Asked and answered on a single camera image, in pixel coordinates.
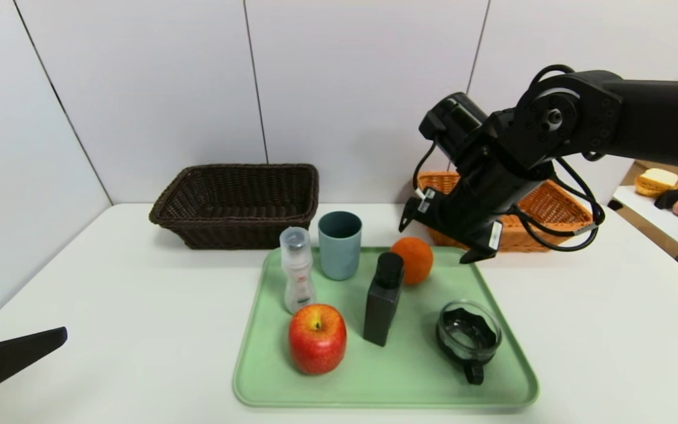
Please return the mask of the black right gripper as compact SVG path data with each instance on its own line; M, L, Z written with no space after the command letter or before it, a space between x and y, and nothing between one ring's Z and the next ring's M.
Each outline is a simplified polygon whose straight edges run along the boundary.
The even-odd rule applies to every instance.
M529 170L514 164L473 163L457 167L454 188L444 193L419 181L421 166L412 177L414 196L399 220L403 233L417 221L465 245L460 264L473 264L497 255L501 218L529 194Z

